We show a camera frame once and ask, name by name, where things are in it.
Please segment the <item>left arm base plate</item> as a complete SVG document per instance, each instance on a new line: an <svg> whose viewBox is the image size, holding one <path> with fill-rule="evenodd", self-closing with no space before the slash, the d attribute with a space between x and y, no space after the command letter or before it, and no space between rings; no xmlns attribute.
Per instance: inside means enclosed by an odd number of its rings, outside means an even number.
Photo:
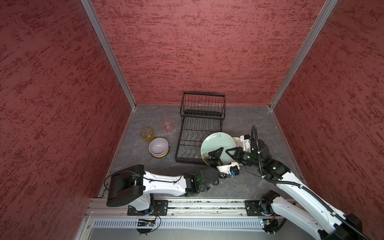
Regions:
<svg viewBox="0 0 384 240"><path fill-rule="evenodd" d="M128 216L145 216L145 215L157 215L166 216L168 212L168 200L151 200L150 207L147 210L138 211L134 207L129 206Z"/></svg>

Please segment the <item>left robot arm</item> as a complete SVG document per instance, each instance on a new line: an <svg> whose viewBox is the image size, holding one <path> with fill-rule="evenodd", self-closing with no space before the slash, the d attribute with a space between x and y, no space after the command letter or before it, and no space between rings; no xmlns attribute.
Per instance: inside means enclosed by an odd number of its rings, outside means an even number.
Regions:
<svg viewBox="0 0 384 240"><path fill-rule="evenodd" d="M219 184L219 179L236 175L232 165L224 165L220 159L223 148L202 154L209 166L198 173L184 173L180 176L162 176L144 170L143 165L135 165L111 175L108 188L107 207L131 206L139 212L152 211L155 207L154 195L164 194L174 197L193 197L207 192Z"/></svg>

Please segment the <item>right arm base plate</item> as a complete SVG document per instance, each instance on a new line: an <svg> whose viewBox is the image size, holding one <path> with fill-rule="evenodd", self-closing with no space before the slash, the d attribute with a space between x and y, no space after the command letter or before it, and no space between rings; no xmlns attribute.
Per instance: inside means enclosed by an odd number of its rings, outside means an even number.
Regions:
<svg viewBox="0 0 384 240"><path fill-rule="evenodd" d="M266 201L247 200L245 201L247 216L270 216L272 211Z"/></svg>

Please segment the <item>lavender ceramic bowl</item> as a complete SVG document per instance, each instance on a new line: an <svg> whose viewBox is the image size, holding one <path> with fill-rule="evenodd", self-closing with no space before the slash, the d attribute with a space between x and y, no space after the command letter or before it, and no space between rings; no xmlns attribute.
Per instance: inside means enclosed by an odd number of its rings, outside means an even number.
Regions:
<svg viewBox="0 0 384 240"><path fill-rule="evenodd" d="M156 138L149 145L150 154L160 154L169 152L169 143L164 138Z"/></svg>

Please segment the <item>pink glass cup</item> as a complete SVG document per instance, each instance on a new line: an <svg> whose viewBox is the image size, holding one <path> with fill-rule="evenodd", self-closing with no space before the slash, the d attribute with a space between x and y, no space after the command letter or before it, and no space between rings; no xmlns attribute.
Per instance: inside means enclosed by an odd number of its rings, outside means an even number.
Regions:
<svg viewBox="0 0 384 240"><path fill-rule="evenodd" d="M174 130L174 121L170 118L163 119L161 126L166 134L171 134Z"/></svg>

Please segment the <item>yellow bowl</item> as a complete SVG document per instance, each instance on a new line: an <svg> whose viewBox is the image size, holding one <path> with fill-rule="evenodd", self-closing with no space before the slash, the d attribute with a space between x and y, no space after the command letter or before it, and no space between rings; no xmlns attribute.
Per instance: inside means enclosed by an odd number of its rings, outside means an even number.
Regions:
<svg viewBox="0 0 384 240"><path fill-rule="evenodd" d="M157 155L157 154L151 154L151 155L152 155L152 157L154 157L154 158L161 159L161 158L164 158L165 156L167 156L168 153L169 153L169 152L163 153L162 155L160 155L160 154L158 154L158 155Z"/></svg>

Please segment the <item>white plate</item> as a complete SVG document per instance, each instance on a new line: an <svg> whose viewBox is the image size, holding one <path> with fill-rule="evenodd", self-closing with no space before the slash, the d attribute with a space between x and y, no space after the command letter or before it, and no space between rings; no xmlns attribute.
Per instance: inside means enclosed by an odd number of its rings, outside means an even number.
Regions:
<svg viewBox="0 0 384 240"><path fill-rule="evenodd" d="M236 147L240 147L240 148L244 148L244 139L240 138L240 137L233 137L233 140L236 144Z"/></svg>

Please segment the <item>pale green plate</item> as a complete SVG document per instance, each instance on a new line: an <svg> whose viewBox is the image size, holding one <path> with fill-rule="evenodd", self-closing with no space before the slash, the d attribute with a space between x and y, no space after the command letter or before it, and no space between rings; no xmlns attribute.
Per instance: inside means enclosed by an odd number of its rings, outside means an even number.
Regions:
<svg viewBox="0 0 384 240"><path fill-rule="evenodd" d="M218 132L209 135L201 145L201 155L203 156L203 154L208 154L220 148L223 148L220 160L224 165L230 164L233 159L226 153L226 150L236 148L236 143L227 133Z"/></svg>

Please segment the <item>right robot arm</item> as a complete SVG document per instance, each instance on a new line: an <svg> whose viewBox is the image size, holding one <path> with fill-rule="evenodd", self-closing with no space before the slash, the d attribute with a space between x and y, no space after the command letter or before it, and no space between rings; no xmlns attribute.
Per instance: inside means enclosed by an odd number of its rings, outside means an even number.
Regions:
<svg viewBox="0 0 384 240"><path fill-rule="evenodd" d="M285 200L278 193L269 191L260 198L264 215L279 215L316 240L366 240L362 221L354 214L346 215L313 192L282 162L272 159L267 146L260 149L258 141L252 142L250 151L241 147L223 151L234 161L256 167L263 180L287 193L300 206Z"/></svg>

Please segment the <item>amber glass cup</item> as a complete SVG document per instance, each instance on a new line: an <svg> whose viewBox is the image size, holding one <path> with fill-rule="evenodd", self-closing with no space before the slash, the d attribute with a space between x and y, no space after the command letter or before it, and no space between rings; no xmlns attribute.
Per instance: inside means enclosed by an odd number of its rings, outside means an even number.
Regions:
<svg viewBox="0 0 384 240"><path fill-rule="evenodd" d="M147 143L151 143L155 139L154 130L150 127L143 128L140 135Z"/></svg>

